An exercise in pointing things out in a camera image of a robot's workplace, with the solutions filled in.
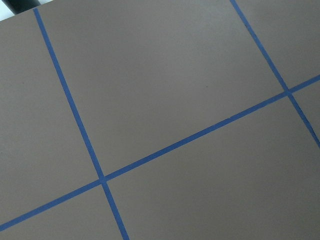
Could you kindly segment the black bottle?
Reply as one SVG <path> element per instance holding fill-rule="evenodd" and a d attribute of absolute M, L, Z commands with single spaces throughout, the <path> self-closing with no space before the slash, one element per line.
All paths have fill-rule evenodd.
<path fill-rule="evenodd" d="M 38 0 L 2 0 L 2 2 L 12 11 L 13 14 L 17 15 L 36 8 L 41 5 Z"/>

